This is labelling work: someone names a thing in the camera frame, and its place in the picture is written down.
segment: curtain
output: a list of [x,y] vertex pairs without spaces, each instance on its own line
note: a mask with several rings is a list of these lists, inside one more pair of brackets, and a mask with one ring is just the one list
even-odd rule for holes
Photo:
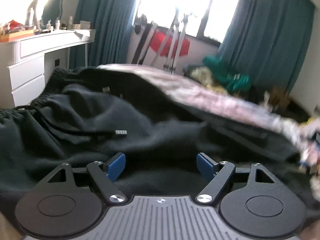
[[[75,23],[90,21],[96,30],[88,46],[88,65],[125,63],[135,0],[79,0]],[[70,50],[70,68],[84,66],[84,45]]]
[[290,92],[312,32],[309,0],[239,0],[218,55],[252,84]]

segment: vanity table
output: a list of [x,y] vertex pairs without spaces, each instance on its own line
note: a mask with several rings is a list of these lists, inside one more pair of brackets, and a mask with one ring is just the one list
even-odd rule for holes
[[56,30],[0,43],[0,109],[26,105],[43,91],[44,54],[94,41],[95,30]]

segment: gray ribbed plate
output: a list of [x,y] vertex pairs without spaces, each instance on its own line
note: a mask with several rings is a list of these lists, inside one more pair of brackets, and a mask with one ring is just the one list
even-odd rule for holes
[[[34,238],[27,236],[24,240]],[[210,206],[188,196],[135,196],[132,202],[111,207],[91,231],[73,240],[245,240],[221,220]]]

